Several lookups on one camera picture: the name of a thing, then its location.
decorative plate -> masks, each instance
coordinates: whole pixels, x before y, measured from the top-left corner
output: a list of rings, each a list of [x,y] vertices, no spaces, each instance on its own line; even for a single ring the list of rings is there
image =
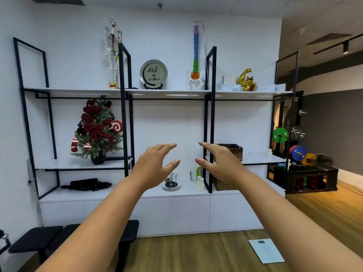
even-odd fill
[[[168,70],[159,60],[149,60],[140,69],[140,79],[146,89],[161,89],[167,77]]]

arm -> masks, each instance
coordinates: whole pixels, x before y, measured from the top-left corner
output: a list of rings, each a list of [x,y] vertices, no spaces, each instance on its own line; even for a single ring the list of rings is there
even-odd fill
[[[160,184],[180,163],[162,167],[176,144],[158,144],[143,153],[131,175],[88,216],[37,272],[106,271],[134,207],[147,189]]]
[[[260,219],[291,271],[360,271],[363,260],[313,222],[259,176],[249,172],[226,148],[200,142],[216,164],[196,162],[219,180],[238,187]]]

forearm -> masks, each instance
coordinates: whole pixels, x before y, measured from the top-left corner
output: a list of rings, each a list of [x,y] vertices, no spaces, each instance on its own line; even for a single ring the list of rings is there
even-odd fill
[[[105,271],[142,193],[138,181],[123,179],[38,272]]]
[[[363,260],[313,222],[259,176],[247,172],[239,190],[292,271],[350,272]]]

person's left hand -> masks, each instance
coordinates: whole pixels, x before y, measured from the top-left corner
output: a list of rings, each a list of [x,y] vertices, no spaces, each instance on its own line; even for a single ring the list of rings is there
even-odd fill
[[[136,162],[130,176],[140,182],[145,191],[159,185],[180,164],[180,160],[174,160],[163,167],[164,157],[175,147],[176,144],[149,147]]]

ceiling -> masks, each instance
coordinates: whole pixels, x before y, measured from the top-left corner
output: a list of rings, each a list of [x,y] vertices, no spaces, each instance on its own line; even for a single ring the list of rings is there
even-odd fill
[[[300,66],[308,67],[342,56],[342,46],[313,55],[314,52],[347,38],[306,46],[330,32],[353,36],[363,33],[363,0],[83,0],[86,6],[107,6],[165,11],[202,12],[282,18],[279,57],[297,50]],[[300,35],[298,28],[306,26]],[[363,38],[350,42],[350,53],[363,50]],[[294,69],[293,59],[281,63],[279,75]]]

